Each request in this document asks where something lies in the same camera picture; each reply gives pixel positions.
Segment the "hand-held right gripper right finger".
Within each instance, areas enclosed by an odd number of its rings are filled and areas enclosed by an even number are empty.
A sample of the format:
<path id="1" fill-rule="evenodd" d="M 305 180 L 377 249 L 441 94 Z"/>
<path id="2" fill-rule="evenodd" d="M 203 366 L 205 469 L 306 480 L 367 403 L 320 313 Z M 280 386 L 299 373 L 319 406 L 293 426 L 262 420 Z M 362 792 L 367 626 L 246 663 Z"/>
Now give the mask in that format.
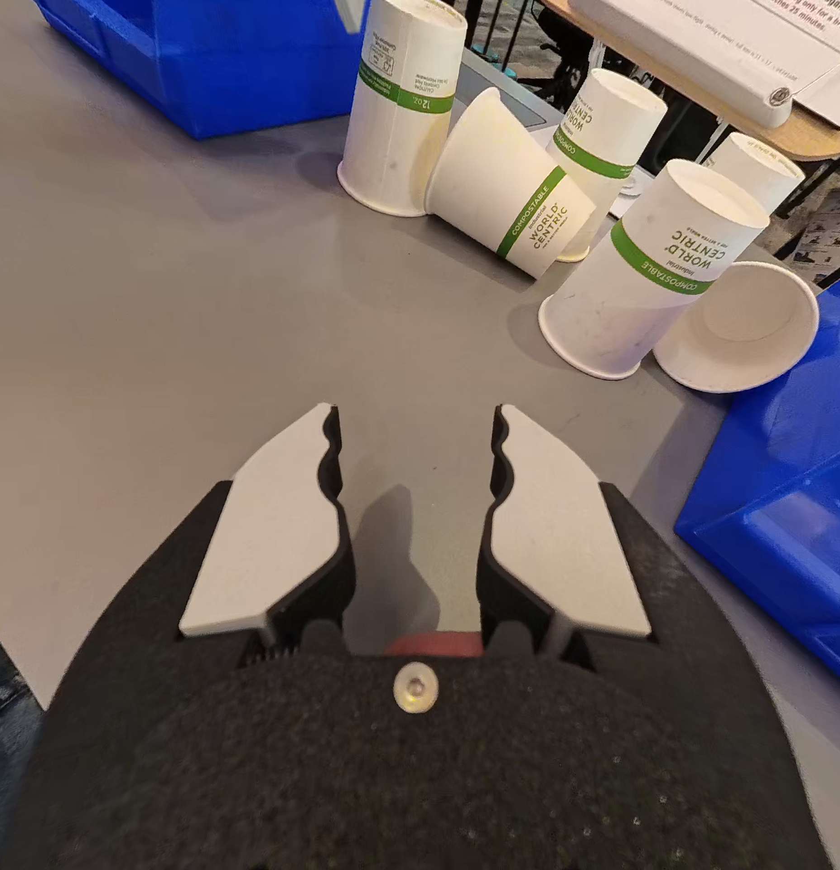
<path id="1" fill-rule="evenodd" d="M 536 653 L 576 632 L 652 634 L 602 483 L 578 453 L 513 405 L 495 408 L 492 504 L 478 554 L 483 644 L 505 622 Z"/>

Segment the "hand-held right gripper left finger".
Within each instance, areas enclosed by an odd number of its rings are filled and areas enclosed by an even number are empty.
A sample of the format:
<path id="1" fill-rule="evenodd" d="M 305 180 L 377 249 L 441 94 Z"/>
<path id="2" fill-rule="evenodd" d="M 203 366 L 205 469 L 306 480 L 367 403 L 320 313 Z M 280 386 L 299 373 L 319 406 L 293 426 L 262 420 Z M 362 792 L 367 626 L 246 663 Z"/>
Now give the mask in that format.
<path id="1" fill-rule="evenodd" d="M 252 631 L 297 647 L 317 620 L 343 628 L 356 566 L 339 501 L 338 407 L 315 405 L 233 477 L 178 628 L 187 638 Z"/>

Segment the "white paper cup green band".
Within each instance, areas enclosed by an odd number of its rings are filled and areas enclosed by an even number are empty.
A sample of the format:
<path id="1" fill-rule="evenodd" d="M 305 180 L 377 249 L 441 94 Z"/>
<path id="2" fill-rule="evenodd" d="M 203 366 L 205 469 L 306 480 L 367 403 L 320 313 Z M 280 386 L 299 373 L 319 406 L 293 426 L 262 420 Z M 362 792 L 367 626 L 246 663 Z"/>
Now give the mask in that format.
<path id="1" fill-rule="evenodd" d="M 489 87 L 450 131 L 425 192 L 426 212 L 534 279 L 596 206 Z"/>
<path id="2" fill-rule="evenodd" d="M 726 137 L 703 165 L 749 193 L 768 214 L 773 214 L 806 178 L 792 160 L 740 132 Z"/>
<path id="3" fill-rule="evenodd" d="M 439 1 L 374 1 L 364 27 L 342 188 L 374 211 L 426 214 L 449 131 L 468 23 Z"/>
<path id="4" fill-rule="evenodd" d="M 592 377 L 630 377 L 769 223 L 737 183 L 671 160 L 540 305 L 546 343 Z"/>
<path id="5" fill-rule="evenodd" d="M 817 335 L 811 287 L 783 266 L 734 263 L 655 344 L 653 355 L 677 383 L 729 394 L 787 373 Z"/>
<path id="6" fill-rule="evenodd" d="M 546 145 L 595 209 L 557 258 L 576 263 L 608 215 L 667 112 L 665 101 L 613 71 L 593 69 Z"/>

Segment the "blue plastic bin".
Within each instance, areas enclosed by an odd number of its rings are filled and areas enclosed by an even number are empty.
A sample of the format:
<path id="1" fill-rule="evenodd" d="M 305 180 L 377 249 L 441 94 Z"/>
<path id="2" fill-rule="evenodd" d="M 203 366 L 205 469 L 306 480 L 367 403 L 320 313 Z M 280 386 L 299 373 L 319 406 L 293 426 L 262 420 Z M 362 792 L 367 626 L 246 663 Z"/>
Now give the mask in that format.
<path id="1" fill-rule="evenodd" d="M 363 1 L 37 1 L 44 19 L 189 136 L 349 113 Z"/>
<path id="2" fill-rule="evenodd" d="M 840 678 L 840 279 L 817 337 L 735 397 L 674 526 Z"/>

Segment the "wooden instruction board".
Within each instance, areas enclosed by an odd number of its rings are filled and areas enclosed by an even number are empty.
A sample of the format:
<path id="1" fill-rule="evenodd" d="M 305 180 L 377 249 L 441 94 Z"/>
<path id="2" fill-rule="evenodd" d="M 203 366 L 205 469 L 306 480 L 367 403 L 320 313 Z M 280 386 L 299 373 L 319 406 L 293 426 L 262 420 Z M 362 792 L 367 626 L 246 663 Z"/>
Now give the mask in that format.
<path id="1" fill-rule="evenodd" d="M 544 2 L 795 162 L 840 157 L 840 2 Z"/>

